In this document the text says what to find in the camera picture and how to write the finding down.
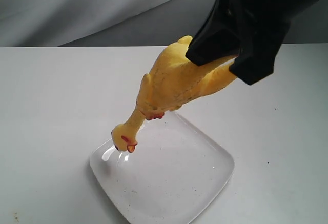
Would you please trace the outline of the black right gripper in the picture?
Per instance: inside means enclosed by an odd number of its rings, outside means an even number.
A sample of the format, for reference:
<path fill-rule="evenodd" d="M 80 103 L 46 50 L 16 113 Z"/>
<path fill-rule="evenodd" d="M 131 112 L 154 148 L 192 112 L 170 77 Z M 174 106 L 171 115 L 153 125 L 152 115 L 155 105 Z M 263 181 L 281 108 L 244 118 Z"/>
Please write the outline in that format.
<path fill-rule="evenodd" d="M 274 72 L 275 57 L 292 20 L 319 0 L 215 0 L 188 46 L 198 66 L 235 55 L 229 71 L 247 85 Z"/>

